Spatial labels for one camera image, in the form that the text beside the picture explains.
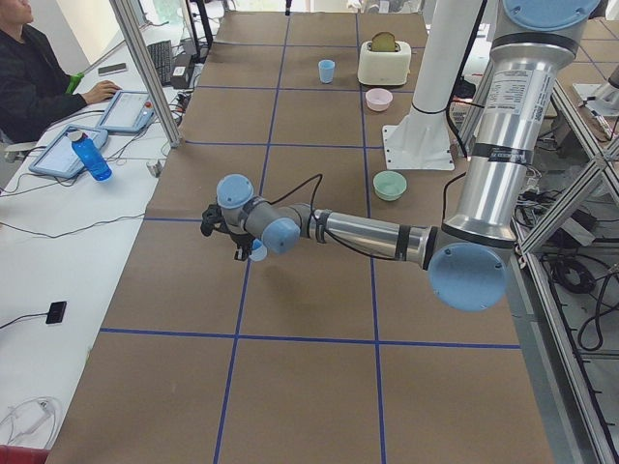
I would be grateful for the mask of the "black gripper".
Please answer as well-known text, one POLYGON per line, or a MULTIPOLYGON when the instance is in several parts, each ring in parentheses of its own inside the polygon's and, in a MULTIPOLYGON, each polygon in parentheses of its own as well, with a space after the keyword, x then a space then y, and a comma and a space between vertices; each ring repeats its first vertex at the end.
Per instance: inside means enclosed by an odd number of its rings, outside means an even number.
POLYGON ((222 227, 236 244, 234 259, 237 261, 247 261, 251 256, 252 235, 242 228, 225 224, 222 227))

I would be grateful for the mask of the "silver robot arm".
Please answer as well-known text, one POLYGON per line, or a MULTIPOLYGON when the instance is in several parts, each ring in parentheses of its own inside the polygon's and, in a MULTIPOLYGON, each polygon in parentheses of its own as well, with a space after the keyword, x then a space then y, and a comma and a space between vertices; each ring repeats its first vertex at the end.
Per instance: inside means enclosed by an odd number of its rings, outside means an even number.
MULTIPOLYGON (((389 167, 443 169, 451 161, 443 125, 485 5, 440 1, 430 25, 409 113, 385 128, 389 167)), ((235 242, 236 258, 254 244, 285 253, 300 239, 335 242, 375 259, 418 264, 445 304, 481 311, 497 304, 516 238, 510 222, 531 164, 557 74, 575 59, 586 22, 600 1, 502 1, 497 7, 490 85, 455 212, 439 226, 411 226, 285 205, 255 194, 240 174, 223 177, 202 216, 204 234, 235 242)))

